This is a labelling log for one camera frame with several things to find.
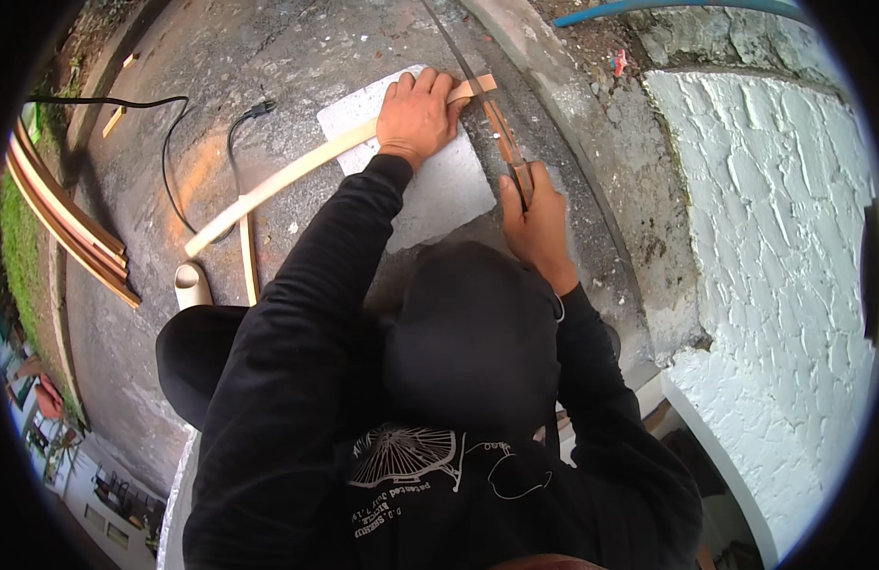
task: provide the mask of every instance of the stack of wooden strips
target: stack of wooden strips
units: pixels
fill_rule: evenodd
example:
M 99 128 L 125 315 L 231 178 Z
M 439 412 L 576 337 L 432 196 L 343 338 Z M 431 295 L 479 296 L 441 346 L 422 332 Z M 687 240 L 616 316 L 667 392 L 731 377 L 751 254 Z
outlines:
M 75 205 L 46 169 L 21 120 L 5 159 L 24 199 L 60 245 L 129 306 L 138 307 L 139 298 L 126 286 L 126 246 Z

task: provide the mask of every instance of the hand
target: hand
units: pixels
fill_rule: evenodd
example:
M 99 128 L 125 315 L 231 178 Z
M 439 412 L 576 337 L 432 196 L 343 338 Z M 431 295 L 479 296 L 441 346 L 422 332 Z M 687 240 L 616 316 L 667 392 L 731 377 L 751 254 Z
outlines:
M 535 195 L 522 212 L 519 189 L 509 176 L 500 177 L 502 234 L 519 261 L 534 268 L 554 293 L 566 295 L 579 285 L 575 264 L 566 252 L 566 199 L 554 190 L 543 162 L 529 163 Z
M 418 80 L 405 72 L 386 89 L 377 120 L 379 154 L 394 154 L 417 171 L 423 161 L 455 139 L 461 109 L 470 99 L 462 97 L 448 106 L 452 76 L 424 69 Z

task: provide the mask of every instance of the blue hose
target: blue hose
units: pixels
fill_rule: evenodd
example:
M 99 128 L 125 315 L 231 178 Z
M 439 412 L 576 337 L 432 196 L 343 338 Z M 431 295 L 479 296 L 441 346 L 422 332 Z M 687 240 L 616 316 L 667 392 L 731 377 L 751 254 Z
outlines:
M 726 6 L 729 8 L 746 8 L 790 18 L 810 26 L 810 21 L 808 20 L 807 15 L 801 11 L 801 8 L 786 4 L 785 2 L 779 2 L 778 0 L 623 0 L 622 2 L 615 2 L 613 4 L 602 4 L 601 6 L 595 6 L 594 8 L 587 8 L 574 14 L 570 14 L 569 16 L 557 18 L 554 20 L 554 26 L 563 28 L 593 18 L 616 16 L 617 14 L 632 12 L 633 10 L 667 8 L 669 6 Z

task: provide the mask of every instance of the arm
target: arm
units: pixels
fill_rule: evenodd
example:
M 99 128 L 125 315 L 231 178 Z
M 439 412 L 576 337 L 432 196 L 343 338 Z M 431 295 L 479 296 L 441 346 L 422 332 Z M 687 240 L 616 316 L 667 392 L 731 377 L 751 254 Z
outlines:
M 599 515 L 617 513 L 629 524 L 639 516 L 654 522 L 660 567 L 688 565 L 702 527 L 696 483 L 646 432 L 636 394 L 623 382 L 601 315 L 588 302 L 566 251 L 565 199 L 554 191 L 542 164 L 531 166 L 535 199 L 525 213 L 512 180 L 501 179 L 503 233 L 516 257 L 536 268 L 564 305 L 556 339 L 558 399 L 575 430 L 573 461 L 611 485 L 614 493 L 595 498 Z
M 417 83 L 403 74 L 389 86 L 380 154 L 344 179 L 240 324 L 202 434 L 183 535 L 189 566 L 301 564 L 324 524 L 349 324 L 402 191 L 423 159 L 455 137 L 468 99 L 447 110 L 451 84 L 425 69 Z

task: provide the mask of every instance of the asphalt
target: asphalt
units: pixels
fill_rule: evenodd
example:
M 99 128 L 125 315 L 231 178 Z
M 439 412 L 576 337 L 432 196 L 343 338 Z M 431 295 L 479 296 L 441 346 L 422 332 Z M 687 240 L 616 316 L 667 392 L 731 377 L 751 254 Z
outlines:
M 457 3 L 438 0 L 436 8 L 474 70 L 496 76 L 501 88 L 495 97 L 525 155 L 545 161 L 567 196 L 571 254 L 593 302 L 620 332 L 621 365 L 632 368 L 650 359 L 644 319 L 628 292 L 592 190 L 560 131 L 475 18 Z M 139 60 L 122 70 L 110 95 L 135 101 L 191 98 L 171 139 L 168 168 L 175 195 L 197 227 L 235 199 L 226 131 L 252 105 L 271 99 L 277 108 L 244 123 L 234 138 L 244 188 L 324 143 L 315 114 L 340 97 L 416 63 L 458 69 L 429 17 L 410 1 L 320 0 L 311 6 L 311 0 L 174 0 L 135 51 Z M 132 473 L 161 495 L 172 484 L 188 437 L 160 391 L 154 356 L 154 339 L 177 310 L 173 274 L 185 259 L 183 245 L 190 237 L 168 203 L 160 176 L 160 147 L 177 105 L 130 109 L 106 139 L 100 130 L 114 108 L 103 108 L 76 193 L 126 244 L 129 282 L 142 305 L 132 311 L 76 264 L 69 264 L 67 273 L 71 345 L 92 427 L 115 446 Z M 496 192 L 505 165 L 485 118 L 471 106 L 462 122 Z M 274 276 L 342 176 L 332 161 L 256 211 L 263 283 Z M 449 239 L 502 247 L 500 222 L 498 205 Z M 370 306 L 400 302 L 418 250 L 384 257 L 367 298 Z M 199 262 L 218 304 L 246 304 L 236 232 L 203 251 Z

